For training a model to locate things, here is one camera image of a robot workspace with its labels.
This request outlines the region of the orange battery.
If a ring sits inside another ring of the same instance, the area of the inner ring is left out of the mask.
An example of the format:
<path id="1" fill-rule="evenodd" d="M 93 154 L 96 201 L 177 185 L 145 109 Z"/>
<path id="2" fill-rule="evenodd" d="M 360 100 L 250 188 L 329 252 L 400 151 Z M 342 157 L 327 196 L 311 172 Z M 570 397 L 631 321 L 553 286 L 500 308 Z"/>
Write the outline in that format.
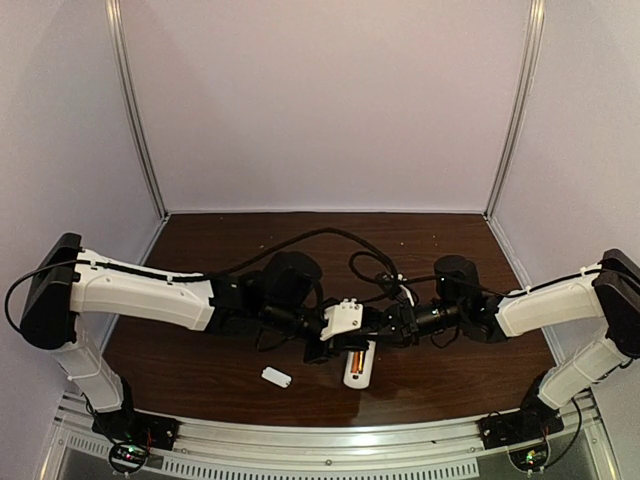
<path id="1" fill-rule="evenodd" d="M 352 374 L 357 374 L 359 372 L 359 354 L 356 352 L 353 352 L 351 355 L 350 372 Z"/>

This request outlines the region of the white remote control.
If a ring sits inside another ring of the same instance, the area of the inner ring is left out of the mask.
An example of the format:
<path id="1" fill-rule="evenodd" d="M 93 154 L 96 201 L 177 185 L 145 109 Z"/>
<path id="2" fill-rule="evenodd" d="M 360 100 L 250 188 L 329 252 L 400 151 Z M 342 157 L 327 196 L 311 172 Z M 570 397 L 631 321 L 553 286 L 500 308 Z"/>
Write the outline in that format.
<path id="1" fill-rule="evenodd" d="M 343 384 L 353 390 L 365 390 L 369 387 L 375 361 L 376 343 L 368 342 L 364 351 L 350 351 L 347 355 Z"/>

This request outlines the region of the white battery cover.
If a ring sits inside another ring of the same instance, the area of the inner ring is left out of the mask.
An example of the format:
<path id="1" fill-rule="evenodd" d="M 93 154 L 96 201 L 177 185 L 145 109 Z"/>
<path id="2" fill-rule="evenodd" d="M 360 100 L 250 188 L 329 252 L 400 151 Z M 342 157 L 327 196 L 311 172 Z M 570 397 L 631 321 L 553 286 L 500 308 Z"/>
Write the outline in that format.
<path id="1" fill-rule="evenodd" d="M 288 388 L 292 382 L 290 375 L 271 366 L 267 366 L 262 370 L 261 378 L 283 389 Z"/>

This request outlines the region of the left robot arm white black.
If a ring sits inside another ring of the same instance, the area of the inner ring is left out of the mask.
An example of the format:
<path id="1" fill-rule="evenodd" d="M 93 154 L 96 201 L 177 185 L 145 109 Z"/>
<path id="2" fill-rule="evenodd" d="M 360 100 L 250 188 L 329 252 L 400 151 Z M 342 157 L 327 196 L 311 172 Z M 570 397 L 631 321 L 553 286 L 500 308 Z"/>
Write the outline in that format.
<path id="1" fill-rule="evenodd" d="M 218 333 L 227 326 L 273 329 L 302 339 L 313 361 L 330 356 L 364 320 L 355 299 L 325 305 L 322 271 L 300 252 L 278 252 L 258 271 L 179 273 L 104 257 L 62 235 L 39 267 L 10 290 L 30 284 L 20 320 L 10 324 L 30 345 L 49 351 L 88 400 L 98 428 L 130 437 L 143 429 L 128 382 L 116 374 L 81 324 L 85 312 L 132 316 L 187 330 Z"/>

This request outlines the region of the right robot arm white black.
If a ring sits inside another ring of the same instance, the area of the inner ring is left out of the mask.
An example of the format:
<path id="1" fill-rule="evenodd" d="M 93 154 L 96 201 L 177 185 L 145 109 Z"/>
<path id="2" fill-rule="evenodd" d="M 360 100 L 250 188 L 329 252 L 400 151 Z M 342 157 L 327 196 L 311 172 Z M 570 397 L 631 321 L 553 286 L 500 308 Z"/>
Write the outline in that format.
<path id="1" fill-rule="evenodd" d="M 481 286 L 476 265 L 460 255 L 439 258 L 433 279 L 437 297 L 429 305 L 414 306 L 405 298 L 382 313 L 371 310 L 361 319 L 361 333 L 404 347 L 452 328 L 492 344 L 573 321 L 605 323 L 573 357 L 540 374 L 516 412 L 485 417 L 481 426 L 486 437 L 538 436 L 553 430 L 561 407 L 639 357 L 639 267 L 618 249 L 577 273 L 509 293 Z"/>

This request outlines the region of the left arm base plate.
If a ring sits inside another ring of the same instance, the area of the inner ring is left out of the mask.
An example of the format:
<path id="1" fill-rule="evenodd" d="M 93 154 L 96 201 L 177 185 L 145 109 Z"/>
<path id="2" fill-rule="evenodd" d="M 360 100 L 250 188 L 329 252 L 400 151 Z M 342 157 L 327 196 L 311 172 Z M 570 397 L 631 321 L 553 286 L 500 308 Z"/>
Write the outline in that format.
<path id="1" fill-rule="evenodd" d="M 93 413 L 92 430 L 107 440 L 130 442 L 142 447 L 171 451 L 177 438 L 179 421 L 175 418 L 118 410 Z"/>

